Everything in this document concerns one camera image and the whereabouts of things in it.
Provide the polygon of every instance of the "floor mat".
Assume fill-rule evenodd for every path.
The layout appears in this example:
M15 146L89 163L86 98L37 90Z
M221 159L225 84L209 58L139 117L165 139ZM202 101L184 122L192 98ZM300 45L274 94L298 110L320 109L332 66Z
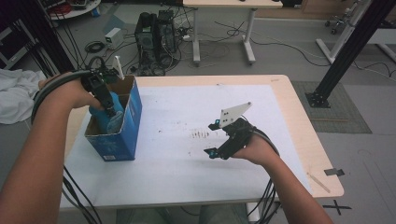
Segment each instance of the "floor mat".
M313 108L308 104L305 93L313 92L319 83L300 81L293 81L291 83L316 132L372 133L342 84L337 84L332 91L328 99L330 108Z

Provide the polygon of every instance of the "forearm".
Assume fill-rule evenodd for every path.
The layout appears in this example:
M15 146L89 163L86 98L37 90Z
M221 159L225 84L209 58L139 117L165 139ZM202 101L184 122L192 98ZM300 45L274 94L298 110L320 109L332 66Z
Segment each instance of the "forearm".
M56 223L69 113L69 108L53 101L46 100L39 107L1 191L0 223Z
M263 167L274 182L289 223L332 223L323 208L277 155Z

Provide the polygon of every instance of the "white paper sheet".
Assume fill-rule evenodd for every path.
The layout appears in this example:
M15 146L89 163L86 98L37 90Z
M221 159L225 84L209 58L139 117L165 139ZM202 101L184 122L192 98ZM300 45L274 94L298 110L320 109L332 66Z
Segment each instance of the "white paper sheet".
M135 161L104 162L85 139L84 119L66 166L96 206L252 201L262 196L268 174L249 161L211 160L204 149L228 136L207 126L223 108L246 102L250 123L267 133L281 158L310 191L270 86L139 88L143 112ZM62 201L61 207L71 206Z

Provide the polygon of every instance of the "blue box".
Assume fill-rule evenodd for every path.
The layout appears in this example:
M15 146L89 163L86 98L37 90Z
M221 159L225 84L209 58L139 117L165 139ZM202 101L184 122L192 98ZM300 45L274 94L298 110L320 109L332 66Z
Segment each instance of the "blue box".
M108 85L120 98L124 107L123 123L118 133L100 134L96 119L91 117L85 137L104 161L133 161L139 133L142 102L134 76Z

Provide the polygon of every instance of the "person's right hand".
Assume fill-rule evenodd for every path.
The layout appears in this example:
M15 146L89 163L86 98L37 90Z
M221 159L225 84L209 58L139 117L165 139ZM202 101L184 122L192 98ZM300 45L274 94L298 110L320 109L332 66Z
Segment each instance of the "person's right hand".
M264 139L253 134L246 147L235 152L233 158L245 159L265 168L269 162L279 159L279 156Z

